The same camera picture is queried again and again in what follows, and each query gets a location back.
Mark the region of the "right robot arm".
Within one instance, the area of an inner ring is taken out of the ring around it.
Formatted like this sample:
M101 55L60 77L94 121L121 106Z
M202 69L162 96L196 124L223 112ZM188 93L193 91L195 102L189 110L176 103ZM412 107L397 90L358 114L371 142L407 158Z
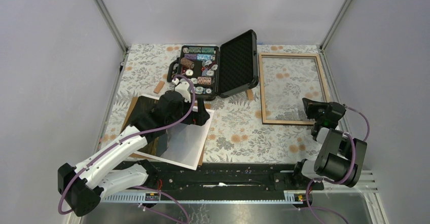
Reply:
M321 148L314 161L303 159L296 163L291 175L293 187L302 190L312 179L349 188L355 186L364 165L370 134L369 120L362 112L345 104L308 98L303 98L302 102L307 118L315 120L311 135L314 141L321 143ZM367 132L363 139L337 129L347 110L359 114L365 120Z

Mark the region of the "landscape photo print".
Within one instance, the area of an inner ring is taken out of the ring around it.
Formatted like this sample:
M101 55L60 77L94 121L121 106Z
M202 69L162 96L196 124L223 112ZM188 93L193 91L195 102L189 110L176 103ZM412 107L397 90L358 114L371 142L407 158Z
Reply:
M167 129L164 135L130 156L196 170L198 166L202 165L204 145L215 113L209 104L204 106L209 113L209 119L203 126L180 123Z

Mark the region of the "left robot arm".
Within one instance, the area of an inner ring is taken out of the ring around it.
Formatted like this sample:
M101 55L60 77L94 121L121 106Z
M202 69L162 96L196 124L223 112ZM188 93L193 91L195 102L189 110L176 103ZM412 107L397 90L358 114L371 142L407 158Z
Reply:
M151 160L195 170L201 164L214 111L202 99L191 104L188 91L167 91L160 97L132 100L120 134L89 158L57 171L63 205L76 216L90 213L100 201L127 188L157 184Z

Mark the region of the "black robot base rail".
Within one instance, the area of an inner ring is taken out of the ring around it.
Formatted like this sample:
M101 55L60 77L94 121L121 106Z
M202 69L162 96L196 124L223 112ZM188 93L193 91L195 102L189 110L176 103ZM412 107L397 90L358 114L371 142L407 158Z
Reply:
M306 192L310 178L297 164L204 163L197 169L148 160L144 187L161 190L178 201L283 202L286 194Z

